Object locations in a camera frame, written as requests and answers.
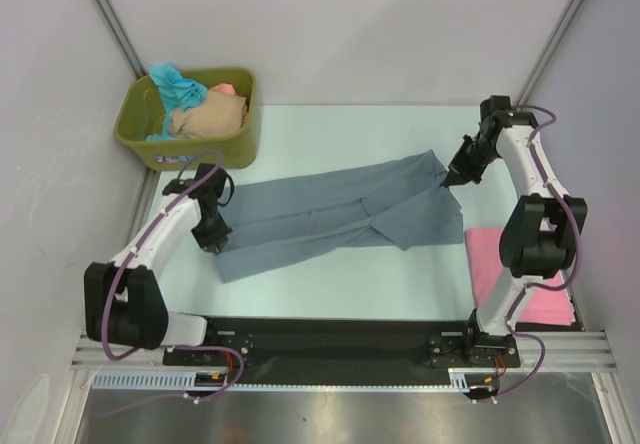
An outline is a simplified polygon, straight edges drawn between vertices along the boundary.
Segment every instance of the clothing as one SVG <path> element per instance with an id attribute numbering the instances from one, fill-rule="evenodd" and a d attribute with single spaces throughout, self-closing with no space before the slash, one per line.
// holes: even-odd
<path id="1" fill-rule="evenodd" d="M 432 151 L 368 167 L 239 186 L 220 213 L 233 232 L 214 257 L 223 281 L 338 247 L 462 242 L 462 214 Z"/>
<path id="2" fill-rule="evenodd" d="M 174 139 L 169 133 L 171 112 L 174 109 L 188 111 L 199 106 L 205 100 L 207 88 L 193 79 L 185 79 L 178 70 L 170 64 L 152 66 L 149 76 L 155 83 L 164 105 L 165 117 L 162 122 L 162 134 L 147 136 L 148 141 Z"/>
<path id="3" fill-rule="evenodd" d="M 476 304 L 481 306 L 487 299 L 502 272 L 498 246 L 502 229 L 469 229 L 465 232 L 467 252 L 471 267 L 471 281 Z M 556 274 L 547 281 L 559 286 L 562 279 Z M 574 322 L 573 309 L 565 291 L 549 292 L 538 289 L 520 314 L 519 321 L 537 324 L 569 326 Z"/>
<path id="4" fill-rule="evenodd" d="M 213 89 L 204 102 L 188 111 L 171 113 L 169 132 L 174 137 L 198 139 L 230 136 L 242 126 L 246 98 Z"/>
<path id="5" fill-rule="evenodd" d="M 212 87 L 210 90 L 222 92 L 223 94 L 229 94 L 230 96 L 237 95 L 236 89 L 233 87 L 232 84 L 226 84 L 226 83 L 218 84 L 217 86 Z M 248 119 L 249 119 L 248 109 L 247 109 L 247 106 L 244 106 L 244 108 L 242 109 L 242 126 L 244 126 L 247 123 Z"/>

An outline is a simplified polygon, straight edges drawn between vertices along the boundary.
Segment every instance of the gray wall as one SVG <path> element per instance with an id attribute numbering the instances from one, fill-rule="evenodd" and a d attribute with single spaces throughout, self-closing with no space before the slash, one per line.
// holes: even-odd
<path id="1" fill-rule="evenodd" d="M 567 1 L 111 0 L 145 65 L 247 66 L 266 104 L 445 105 L 518 93 Z"/>
<path id="2" fill-rule="evenodd" d="M 589 205 L 575 292 L 607 331 L 640 410 L 640 0 L 588 0 L 532 102 L 558 114 L 545 149 Z"/>
<path id="3" fill-rule="evenodd" d="M 56 418 L 83 270 L 122 245 L 142 168 L 113 138 L 133 76 L 91 1 L 0 0 L 0 22 L 2 442 L 36 376 L 41 436 Z"/>

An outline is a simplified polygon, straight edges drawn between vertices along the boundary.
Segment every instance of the pink cloth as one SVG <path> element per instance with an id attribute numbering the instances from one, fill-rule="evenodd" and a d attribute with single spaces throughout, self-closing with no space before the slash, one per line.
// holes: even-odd
<path id="1" fill-rule="evenodd" d="M 467 252 L 471 267 L 471 280 L 476 305 L 484 304 L 489 298 L 503 266 L 498 254 L 502 229 L 470 229 L 465 232 Z M 560 285 L 559 274 L 546 284 Z M 555 324 L 569 326 L 574 322 L 573 309 L 566 292 L 551 292 L 538 289 L 520 315 L 520 322 Z"/>
<path id="2" fill-rule="evenodd" d="M 217 91 L 217 92 L 221 92 L 222 94 L 229 94 L 230 96 L 235 96 L 236 95 L 236 90 L 233 87 L 232 84 L 225 84 L 224 82 L 222 84 L 218 84 L 215 87 L 211 88 L 212 91 Z"/>

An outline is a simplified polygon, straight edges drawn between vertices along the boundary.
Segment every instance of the plastic laundry basket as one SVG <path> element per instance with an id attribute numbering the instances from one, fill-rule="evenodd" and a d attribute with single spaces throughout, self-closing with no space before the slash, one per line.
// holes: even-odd
<path id="1" fill-rule="evenodd" d="M 165 115 L 156 85 L 149 76 L 145 76 L 138 79 L 127 93 L 116 122 L 116 137 L 133 149 L 147 166 L 157 171 L 181 169 L 194 155 L 212 148 L 224 154 L 224 167 L 247 167 L 256 158 L 260 140 L 260 116 L 255 102 L 256 80 L 253 74 L 241 68 L 197 69 L 181 73 L 207 88 L 223 82 L 233 84 L 236 92 L 247 98 L 246 124 L 235 134 L 221 138 L 145 141 L 150 134 L 162 133 Z M 200 162 L 215 160 L 215 156 L 205 156 Z"/>

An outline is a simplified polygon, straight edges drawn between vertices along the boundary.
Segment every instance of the metal panel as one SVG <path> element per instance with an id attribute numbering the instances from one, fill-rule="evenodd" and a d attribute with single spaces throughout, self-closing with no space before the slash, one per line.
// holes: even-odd
<path id="1" fill-rule="evenodd" d="M 96 416 L 150 395 L 92 391 L 76 444 L 612 442 L 589 374 L 538 376 L 497 406 L 460 394 L 231 392 Z"/>

